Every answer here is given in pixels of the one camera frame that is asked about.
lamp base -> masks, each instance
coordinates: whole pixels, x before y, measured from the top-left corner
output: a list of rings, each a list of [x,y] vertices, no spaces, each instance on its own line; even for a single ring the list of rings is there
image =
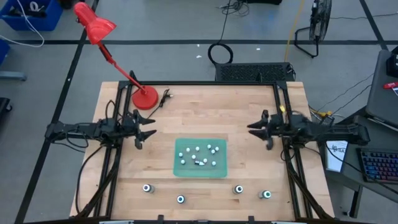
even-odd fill
[[[142,90],[136,91],[132,95],[132,103],[140,110],[149,110],[157,104],[159,96],[154,87],[143,86],[143,88],[147,93],[144,93]]]

blue bin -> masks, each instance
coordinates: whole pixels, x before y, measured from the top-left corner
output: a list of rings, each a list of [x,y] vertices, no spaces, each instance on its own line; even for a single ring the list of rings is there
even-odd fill
[[[23,6],[29,6],[32,0],[20,0]],[[57,23],[62,14],[62,8],[57,0],[34,0],[38,5],[47,6],[45,12],[47,14],[44,18],[39,17],[29,17],[29,22],[37,29],[38,31],[52,31],[57,26]],[[30,30],[25,18],[23,16],[8,16],[11,8],[16,7],[19,10],[21,7],[18,4],[17,0],[8,0],[6,5],[0,11],[0,19],[3,19],[8,23],[8,25],[14,30]]]
[[[4,58],[6,58],[9,49],[10,46],[7,44],[7,42],[0,39],[0,65],[2,64]]]

black keyboard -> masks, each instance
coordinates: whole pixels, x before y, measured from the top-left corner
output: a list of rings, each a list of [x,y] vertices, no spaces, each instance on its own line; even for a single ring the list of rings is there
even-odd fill
[[[398,151],[390,149],[357,148],[364,180],[398,184]]]

wooden table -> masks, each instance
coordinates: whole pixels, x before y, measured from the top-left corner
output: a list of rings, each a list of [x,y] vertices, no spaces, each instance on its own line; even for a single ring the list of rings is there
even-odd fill
[[[104,82],[99,93],[94,121],[104,118],[105,105],[115,100],[117,82]],[[248,124],[260,119],[264,109],[276,113],[271,86],[155,86],[161,95],[166,88],[174,95],[152,118],[155,123],[142,127],[156,129],[143,145],[134,147],[134,138],[124,140],[112,219],[156,220],[294,220],[286,166],[280,159],[282,142],[274,139],[274,148],[248,133]],[[308,117],[303,84],[288,83],[292,109]],[[143,117],[151,111],[140,111]],[[224,179],[186,179],[173,175],[174,144],[177,138],[221,138],[228,142],[228,176]],[[317,149],[311,142],[307,145]],[[90,142],[85,159],[98,147]],[[100,179],[103,149],[86,165],[81,176],[79,205],[92,197]],[[302,149],[302,162],[309,191],[325,211],[334,216],[330,195],[318,154]],[[144,184],[155,186],[155,193],[142,191]],[[244,192],[232,193],[235,185]],[[270,190],[272,197],[260,200],[257,194]],[[300,211],[305,216],[302,196],[297,189]],[[186,203],[178,204],[178,195]],[[103,197],[104,214],[108,193]],[[76,214],[72,206],[71,215]]]

green tray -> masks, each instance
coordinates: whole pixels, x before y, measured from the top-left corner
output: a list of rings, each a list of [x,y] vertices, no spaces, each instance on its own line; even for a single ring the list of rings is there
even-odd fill
[[[219,151],[215,154],[207,148],[211,145],[211,149],[216,146]],[[226,159],[226,141],[224,139],[187,139],[180,138],[175,140],[175,155],[174,155],[174,169],[173,173],[177,177],[207,177],[207,178],[220,178],[227,176],[227,159]],[[204,166],[195,164],[195,161],[202,161],[207,159]]]

